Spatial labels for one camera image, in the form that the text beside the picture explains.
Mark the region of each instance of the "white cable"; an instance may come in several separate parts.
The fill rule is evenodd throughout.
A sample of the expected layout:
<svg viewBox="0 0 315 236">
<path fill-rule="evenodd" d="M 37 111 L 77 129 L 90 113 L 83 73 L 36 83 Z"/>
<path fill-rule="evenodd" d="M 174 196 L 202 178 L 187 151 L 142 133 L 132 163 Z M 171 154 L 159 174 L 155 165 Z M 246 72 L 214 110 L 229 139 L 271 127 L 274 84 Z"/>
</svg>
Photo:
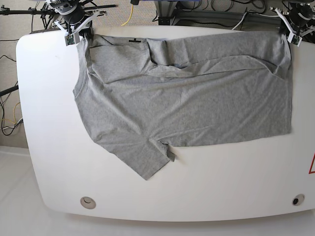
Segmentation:
<svg viewBox="0 0 315 236">
<path fill-rule="evenodd" d="M 6 129 L 14 129 L 14 126 L 7 126 L 7 127 L 3 128 L 2 130 L 6 130 Z"/>
<path fill-rule="evenodd" d="M 245 19 L 245 16 L 246 16 L 246 15 L 247 15 L 247 12 L 244 13 L 244 15 L 243 15 L 241 21 L 240 21 L 239 23 L 237 23 L 237 25 L 234 26 L 232 30 L 235 30 L 235 29 L 243 22 L 243 20 Z"/>
<path fill-rule="evenodd" d="M 264 15 L 264 14 L 258 14 L 260 16 L 266 16 L 266 17 L 279 17 L 279 16 L 267 16 L 267 15 Z"/>
</svg>

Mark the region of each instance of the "metal stand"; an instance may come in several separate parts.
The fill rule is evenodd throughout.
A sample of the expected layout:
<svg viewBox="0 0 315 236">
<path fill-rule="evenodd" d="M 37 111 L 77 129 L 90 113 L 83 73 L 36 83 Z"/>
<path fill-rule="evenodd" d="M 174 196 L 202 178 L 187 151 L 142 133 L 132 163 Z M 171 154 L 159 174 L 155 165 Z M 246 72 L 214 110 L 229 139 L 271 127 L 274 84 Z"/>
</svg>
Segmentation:
<svg viewBox="0 0 315 236">
<path fill-rule="evenodd" d="M 182 11 L 176 9 L 177 1 L 155 1 L 158 15 L 159 25 L 175 25 L 180 20 L 208 20 L 208 21 L 229 21 L 230 23 L 238 23 L 243 13 L 224 12 L 224 11 Z M 279 26 L 280 18 L 264 17 L 258 14 L 248 14 L 246 22 L 264 23 L 269 25 Z"/>
<path fill-rule="evenodd" d="M 14 91 L 16 91 L 18 89 L 19 89 L 19 86 L 16 85 L 16 86 L 10 87 L 10 88 L 8 88 L 6 90 L 0 91 L 0 97 L 5 96 L 8 93 L 14 92 Z"/>
</svg>

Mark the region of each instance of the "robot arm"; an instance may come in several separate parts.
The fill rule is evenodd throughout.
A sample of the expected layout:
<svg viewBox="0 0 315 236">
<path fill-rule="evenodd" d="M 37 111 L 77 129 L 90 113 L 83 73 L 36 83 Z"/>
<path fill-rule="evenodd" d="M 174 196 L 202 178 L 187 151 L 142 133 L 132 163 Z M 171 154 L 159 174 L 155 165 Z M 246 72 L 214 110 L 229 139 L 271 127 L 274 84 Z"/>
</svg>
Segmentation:
<svg viewBox="0 0 315 236">
<path fill-rule="evenodd" d="M 310 7 L 309 3 L 313 0 L 289 0 L 287 2 L 288 12 L 283 14 L 278 8 L 274 10 L 278 16 L 282 19 L 284 32 L 286 33 L 288 42 L 299 46 L 302 37 L 315 31 L 314 18 L 315 14 Z"/>
<path fill-rule="evenodd" d="M 66 45 L 76 44 L 80 42 L 80 35 L 92 37 L 93 28 L 92 20 L 97 16 L 105 15 L 105 11 L 86 10 L 84 5 L 92 2 L 92 0 L 46 0 L 46 4 L 59 13 L 67 23 L 67 29 L 64 29 L 58 20 L 55 24 L 64 32 Z"/>
</svg>

